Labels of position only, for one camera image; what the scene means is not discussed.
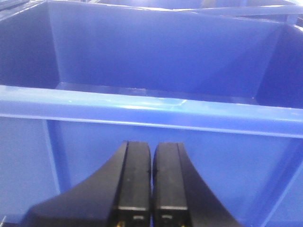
blue plastic surface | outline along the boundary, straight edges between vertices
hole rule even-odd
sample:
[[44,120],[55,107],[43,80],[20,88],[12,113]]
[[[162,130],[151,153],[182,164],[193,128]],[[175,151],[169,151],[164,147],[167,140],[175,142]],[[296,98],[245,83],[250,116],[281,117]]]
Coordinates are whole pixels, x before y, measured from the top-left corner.
[[273,20],[287,22],[289,24],[300,24],[299,15],[303,13],[302,5],[281,6],[248,6],[248,7],[222,7],[205,9],[179,9],[209,15],[224,15],[233,17],[247,17],[261,20]]
[[302,62],[286,23],[70,1],[0,12],[0,218],[140,140],[184,142],[246,227],[303,225]]
[[293,5],[291,0],[215,0],[216,7]]
[[0,11],[9,9],[11,7],[25,3],[27,1],[29,0],[0,0]]
[[203,0],[101,0],[101,3],[135,7],[157,7],[165,9],[196,9]]

blue storage bin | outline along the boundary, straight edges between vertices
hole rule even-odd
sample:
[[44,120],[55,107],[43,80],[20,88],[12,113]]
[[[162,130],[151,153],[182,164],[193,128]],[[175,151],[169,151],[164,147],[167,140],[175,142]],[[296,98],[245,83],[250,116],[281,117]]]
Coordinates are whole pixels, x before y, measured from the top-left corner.
[[303,224],[303,29],[71,1],[0,12],[0,218],[123,140],[182,141],[244,226]]

blue plastic bin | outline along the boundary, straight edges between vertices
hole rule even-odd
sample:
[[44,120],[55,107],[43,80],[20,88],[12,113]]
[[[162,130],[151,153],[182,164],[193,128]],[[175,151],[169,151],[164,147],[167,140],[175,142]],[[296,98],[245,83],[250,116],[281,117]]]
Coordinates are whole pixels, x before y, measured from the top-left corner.
[[0,12],[0,218],[123,140],[182,141],[246,227],[303,225],[303,29],[71,1]]

bin wall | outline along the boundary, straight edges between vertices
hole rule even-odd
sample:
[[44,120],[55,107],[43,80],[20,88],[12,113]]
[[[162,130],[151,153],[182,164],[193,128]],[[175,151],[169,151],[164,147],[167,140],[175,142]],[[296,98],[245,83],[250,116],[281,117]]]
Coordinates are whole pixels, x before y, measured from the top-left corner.
[[50,13],[61,82],[217,96],[256,95],[283,28],[75,2]]
[[281,205],[275,211],[267,227],[303,226],[303,171],[298,173],[296,181],[287,192]]
[[5,193],[0,197],[9,204],[0,213],[11,220],[12,211],[20,217],[30,205],[84,180],[123,140],[146,141],[152,153],[159,142],[184,142],[198,172],[245,226],[261,226],[302,162],[298,155],[302,139],[122,124],[0,120],[1,136],[6,135],[1,170]]
[[55,88],[59,75],[48,6],[44,2],[20,9],[0,18],[0,83]]
[[257,100],[261,105],[303,108],[302,30],[285,26],[281,33],[258,91]]

